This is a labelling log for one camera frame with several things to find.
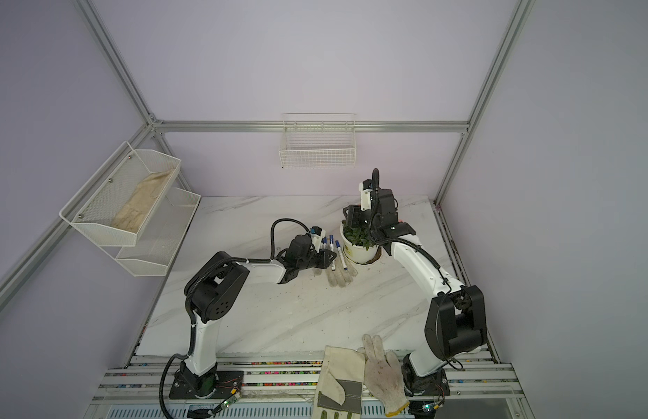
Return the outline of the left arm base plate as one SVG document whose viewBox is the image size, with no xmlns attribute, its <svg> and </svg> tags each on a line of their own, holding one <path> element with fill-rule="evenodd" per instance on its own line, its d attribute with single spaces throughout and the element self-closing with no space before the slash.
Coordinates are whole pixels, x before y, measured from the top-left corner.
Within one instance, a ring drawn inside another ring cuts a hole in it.
<svg viewBox="0 0 648 419">
<path fill-rule="evenodd" d="M 232 370 L 213 371 L 203 379 L 194 379 L 177 370 L 168 396 L 172 400 L 224 400 L 230 397 L 233 391 L 241 391 L 244 377 L 242 371 Z"/>
</svg>

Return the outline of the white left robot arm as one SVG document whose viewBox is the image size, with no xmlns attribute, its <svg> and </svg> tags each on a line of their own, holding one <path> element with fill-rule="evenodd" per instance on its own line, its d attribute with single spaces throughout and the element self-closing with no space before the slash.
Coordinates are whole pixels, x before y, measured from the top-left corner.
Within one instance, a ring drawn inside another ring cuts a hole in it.
<svg viewBox="0 0 648 419">
<path fill-rule="evenodd" d="M 216 368 L 219 321 L 233 308 L 244 286 L 252 281 L 285 285 L 302 271 L 334 265 L 336 252 L 314 239 L 308 233 L 298 235 L 271 258 L 240 258 L 219 251 L 204 264 L 184 288 L 191 328 L 182 361 L 186 371 L 202 377 Z"/>
</svg>

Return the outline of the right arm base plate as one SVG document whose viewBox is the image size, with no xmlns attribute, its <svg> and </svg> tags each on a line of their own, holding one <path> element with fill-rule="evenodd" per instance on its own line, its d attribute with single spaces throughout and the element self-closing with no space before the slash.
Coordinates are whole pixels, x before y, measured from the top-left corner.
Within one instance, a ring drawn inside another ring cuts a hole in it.
<svg viewBox="0 0 648 419">
<path fill-rule="evenodd" d="M 451 391 L 445 371 L 444 368 L 441 368 L 431 375 L 420 377 L 414 371 L 409 360 L 406 359 L 402 364 L 406 396 L 449 396 Z"/>
</svg>

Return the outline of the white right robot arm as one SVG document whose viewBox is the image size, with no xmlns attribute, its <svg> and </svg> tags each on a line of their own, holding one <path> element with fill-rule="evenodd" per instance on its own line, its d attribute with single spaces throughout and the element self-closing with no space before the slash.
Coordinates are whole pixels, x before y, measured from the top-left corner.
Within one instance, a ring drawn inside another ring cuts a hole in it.
<svg viewBox="0 0 648 419">
<path fill-rule="evenodd" d="M 487 344 L 485 297 L 477 286 L 466 286 L 441 267 L 414 228 L 400 219 L 393 192 L 372 183 L 360 185 L 361 202 L 343 211 L 345 221 L 369 234 L 371 243 L 402 265 L 425 293 L 424 342 L 409 355 L 409 364 L 415 375 L 431 375 L 457 355 Z"/>
</svg>

